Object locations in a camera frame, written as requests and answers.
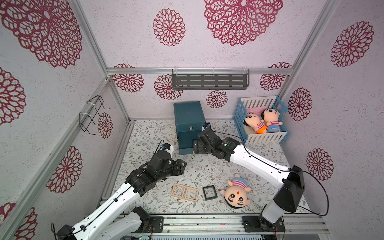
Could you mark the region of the wooden brooch box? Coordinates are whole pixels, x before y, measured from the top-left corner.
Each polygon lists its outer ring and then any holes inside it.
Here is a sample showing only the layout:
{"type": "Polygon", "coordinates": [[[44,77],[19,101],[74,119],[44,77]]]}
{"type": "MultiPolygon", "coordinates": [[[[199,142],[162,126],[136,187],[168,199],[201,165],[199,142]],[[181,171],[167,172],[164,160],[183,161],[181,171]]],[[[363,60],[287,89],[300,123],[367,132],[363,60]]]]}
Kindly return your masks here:
{"type": "Polygon", "coordinates": [[[186,193],[186,190],[187,190],[186,186],[175,183],[171,191],[171,196],[175,198],[183,199],[186,193]]]}
{"type": "Polygon", "coordinates": [[[192,187],[187,187],[185,194],[184,194],[184,199],[187,201],[191,202],[197,202],[199,197],[199,189],[192,188],[192,187]]]}

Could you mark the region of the teal drawer cabinet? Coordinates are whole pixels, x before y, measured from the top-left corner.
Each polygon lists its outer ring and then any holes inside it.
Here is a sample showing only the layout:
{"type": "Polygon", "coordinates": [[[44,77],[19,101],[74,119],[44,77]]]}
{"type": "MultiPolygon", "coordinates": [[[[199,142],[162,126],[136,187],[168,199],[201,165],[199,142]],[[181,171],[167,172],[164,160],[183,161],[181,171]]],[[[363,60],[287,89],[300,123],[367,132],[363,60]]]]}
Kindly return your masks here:
{"type": "Polygon", "coordinates": [[[198,139],[206,123],[201,103],[199,101],[176,103],[174,114],[179,154],[193,154],[194,140],[198,139]]]}

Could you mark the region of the small black brooch box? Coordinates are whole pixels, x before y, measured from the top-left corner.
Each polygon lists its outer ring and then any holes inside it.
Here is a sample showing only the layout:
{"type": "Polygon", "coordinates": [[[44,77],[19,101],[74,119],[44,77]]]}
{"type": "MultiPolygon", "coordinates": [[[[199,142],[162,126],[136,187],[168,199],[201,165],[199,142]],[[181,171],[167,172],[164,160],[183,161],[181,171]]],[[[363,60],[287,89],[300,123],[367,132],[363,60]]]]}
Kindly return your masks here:
{"type": "Polygon", "coordinates": [[[206,201],[213,200],[218,197],[214,185],[203,187],[203,194],[206,201]]]}
{"type": "Polygon", "coordinates": [[[204,144],[202,143],[201,140],[194,140],[193,141],[194,145],[194,154],[207,154],[204,144]]]}

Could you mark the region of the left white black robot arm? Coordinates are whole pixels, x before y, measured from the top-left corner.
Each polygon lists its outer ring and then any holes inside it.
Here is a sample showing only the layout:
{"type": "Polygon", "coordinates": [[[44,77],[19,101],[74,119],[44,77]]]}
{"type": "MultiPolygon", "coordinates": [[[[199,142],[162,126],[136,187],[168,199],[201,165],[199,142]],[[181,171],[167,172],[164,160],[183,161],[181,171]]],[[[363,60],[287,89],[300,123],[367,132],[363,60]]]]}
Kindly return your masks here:
{"type": "Polygon", "coordinates": [[[142,207],[134,208],[119,221],[116,218],[157,182],[183,175],[186,166],[181,159],[173,160],[170,151],[158,150],[149,162],[132,171],[120,188],[92,214],[73,226],[65,225],[59,230],[51,226],[55,239],[119,240],[129,233],[148,231],[151,216],[142,207]]]}

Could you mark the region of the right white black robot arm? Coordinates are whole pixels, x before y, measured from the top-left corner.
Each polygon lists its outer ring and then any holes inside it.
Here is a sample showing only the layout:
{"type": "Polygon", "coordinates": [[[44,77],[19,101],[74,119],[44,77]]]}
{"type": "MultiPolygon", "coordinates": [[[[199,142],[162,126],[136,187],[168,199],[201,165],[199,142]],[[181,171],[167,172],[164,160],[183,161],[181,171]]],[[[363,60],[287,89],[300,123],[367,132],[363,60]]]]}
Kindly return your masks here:
{"type": "Polygon", "coordinates": [[[287,168],[252,153],[245,145],[232,138],[222,140],[211,129],[203,130],[198,138],[205,152],[238,164],[278,189],[274,198],[259,215],[262,224],[275,224],[285,213],[295,213],[305,190],[303,171],[297,166],[287,168]]]}

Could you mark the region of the plush doll orange pants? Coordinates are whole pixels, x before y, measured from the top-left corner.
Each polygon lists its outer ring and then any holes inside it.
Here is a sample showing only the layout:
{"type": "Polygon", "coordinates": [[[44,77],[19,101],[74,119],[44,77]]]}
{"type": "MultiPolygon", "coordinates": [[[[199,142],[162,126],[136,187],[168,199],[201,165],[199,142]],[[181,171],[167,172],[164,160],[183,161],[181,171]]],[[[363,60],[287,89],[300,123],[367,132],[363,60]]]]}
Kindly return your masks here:
{"type": "Polygon", "coordinates": [[[268,132],[267,127],[264,124],[264,120],[255,114],[247,114],[244,118],[243,124],[252,128],[257,134],[265,134],[268,132]]]}

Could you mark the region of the blue white toy crib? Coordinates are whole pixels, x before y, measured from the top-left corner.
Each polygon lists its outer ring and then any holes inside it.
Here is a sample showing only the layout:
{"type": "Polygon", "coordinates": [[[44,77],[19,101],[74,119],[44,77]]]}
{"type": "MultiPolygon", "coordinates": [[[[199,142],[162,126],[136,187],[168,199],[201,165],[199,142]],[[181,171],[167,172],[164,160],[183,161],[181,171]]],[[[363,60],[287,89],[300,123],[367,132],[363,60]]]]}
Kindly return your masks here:
{"type": "Polygon", "coordinates": [[[247,113],[252,110],[260,113],[262,108],[272,108],[280,112],[280,122],[283,114],[288,112],[288,108],[277,96],[239,98],[233,120],[242,141],[246,144],[283,143],[290,136],[285,125],[281,125],[281,131],[277,133],[257,134],[251,127],[243,124],[247,113]]]}

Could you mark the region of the pink crib blanket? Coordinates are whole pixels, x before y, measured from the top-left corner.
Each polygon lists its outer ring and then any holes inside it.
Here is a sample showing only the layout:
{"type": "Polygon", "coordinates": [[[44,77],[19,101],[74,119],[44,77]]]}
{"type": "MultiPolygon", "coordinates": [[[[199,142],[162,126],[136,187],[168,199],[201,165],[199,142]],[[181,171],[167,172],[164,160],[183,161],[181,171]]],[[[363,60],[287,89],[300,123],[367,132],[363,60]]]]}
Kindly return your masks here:
{"type": "Polygon", "coordinates": [[[257,116],[261,116],[263,111],[268,109],[268,107],[266,106],[262,106],[262,107],[257,107],[257,108],[246,108],[247,110],[247,114],[254,114],[254,115],[257,115],[257,116]]]}

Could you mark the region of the plush doll striped hat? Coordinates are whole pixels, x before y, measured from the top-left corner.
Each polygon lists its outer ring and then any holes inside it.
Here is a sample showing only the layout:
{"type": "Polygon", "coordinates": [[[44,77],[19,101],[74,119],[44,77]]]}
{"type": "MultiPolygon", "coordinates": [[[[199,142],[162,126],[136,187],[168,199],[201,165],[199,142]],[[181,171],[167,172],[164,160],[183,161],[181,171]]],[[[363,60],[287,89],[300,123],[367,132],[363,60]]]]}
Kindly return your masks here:
{"type": "Polygon", "coordinates": [[[251,192],[248,182],[239,174],[235,174],[232,181],[227,181],[229,187],[226,190],[221,190],[227,205],[233,209],[241,209],[248,206],[251,200],[248,198],[248,193],[251,192]]]}

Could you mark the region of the plush doll blue pants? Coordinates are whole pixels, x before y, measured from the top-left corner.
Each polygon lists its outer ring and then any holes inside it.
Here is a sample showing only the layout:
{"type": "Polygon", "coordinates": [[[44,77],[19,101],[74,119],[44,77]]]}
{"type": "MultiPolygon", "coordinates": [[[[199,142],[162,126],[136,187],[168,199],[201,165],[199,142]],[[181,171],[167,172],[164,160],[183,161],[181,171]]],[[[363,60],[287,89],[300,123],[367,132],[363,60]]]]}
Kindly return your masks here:
{"type": "Polygon", "coordinates": [[[269,133],[281,132],[282,122],[279,121],[280,113],[275,109],[265,109],[261,113],[261,117],[265,122],[269,133]]]}

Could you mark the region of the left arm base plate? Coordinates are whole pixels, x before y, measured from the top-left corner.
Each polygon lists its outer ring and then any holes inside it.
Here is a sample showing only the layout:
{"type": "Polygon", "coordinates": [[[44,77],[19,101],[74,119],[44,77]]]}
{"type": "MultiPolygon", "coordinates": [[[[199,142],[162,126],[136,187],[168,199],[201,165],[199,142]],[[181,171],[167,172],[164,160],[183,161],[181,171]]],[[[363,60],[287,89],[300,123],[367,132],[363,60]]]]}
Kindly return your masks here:
{"type": "Polygon", "coordinates": [[[162,233],[164,228],[164,217],[151,216],[149,220],[148,233],[162,233]]]}

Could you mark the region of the grey wall shelf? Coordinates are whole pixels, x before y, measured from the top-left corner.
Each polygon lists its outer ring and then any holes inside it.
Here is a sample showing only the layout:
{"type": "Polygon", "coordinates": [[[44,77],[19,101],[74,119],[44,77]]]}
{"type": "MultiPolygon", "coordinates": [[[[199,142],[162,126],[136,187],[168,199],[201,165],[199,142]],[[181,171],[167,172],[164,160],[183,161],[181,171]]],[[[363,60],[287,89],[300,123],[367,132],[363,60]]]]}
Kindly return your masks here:
{"type": "Polygon", "coordinates": [[[246,90],[250,85],[250,71],[240,74],[178,74],[172,70],[174,90],[246,90]]]}

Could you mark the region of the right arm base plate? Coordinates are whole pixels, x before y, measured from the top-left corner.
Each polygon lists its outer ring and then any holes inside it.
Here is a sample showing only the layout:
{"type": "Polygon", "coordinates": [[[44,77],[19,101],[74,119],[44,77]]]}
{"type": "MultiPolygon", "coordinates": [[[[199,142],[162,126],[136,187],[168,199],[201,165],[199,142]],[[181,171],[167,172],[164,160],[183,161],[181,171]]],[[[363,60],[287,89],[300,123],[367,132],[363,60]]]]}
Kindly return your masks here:
{"type": "Polygon", "coordinates": [[[276,223],[272,224],[262,216],[243,216],[243,226],[247,233],[279,233],[286,230],[283,218],[280,217],[276,223]]]}

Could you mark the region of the aluminium front rail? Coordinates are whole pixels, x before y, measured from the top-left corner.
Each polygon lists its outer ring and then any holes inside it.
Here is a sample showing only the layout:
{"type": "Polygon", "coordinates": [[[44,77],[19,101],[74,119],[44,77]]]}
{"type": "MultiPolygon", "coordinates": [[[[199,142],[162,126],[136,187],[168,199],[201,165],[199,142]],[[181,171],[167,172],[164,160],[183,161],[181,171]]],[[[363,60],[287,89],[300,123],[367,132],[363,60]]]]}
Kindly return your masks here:
{"type": "Polygon", "coordinates": [[[323,218],[313,214],[286,214],[283,218],[286,230],[279,233],[247,233],[245,232],[242,217],[256,216],[257,214],[214,214],[214,215],[152,215],[164,217],[162,233],[134,232],[122,238],[134,237],[147,239],[162,236],[242,236],[242,235],[327,235],[329,228],[323,218]]]}

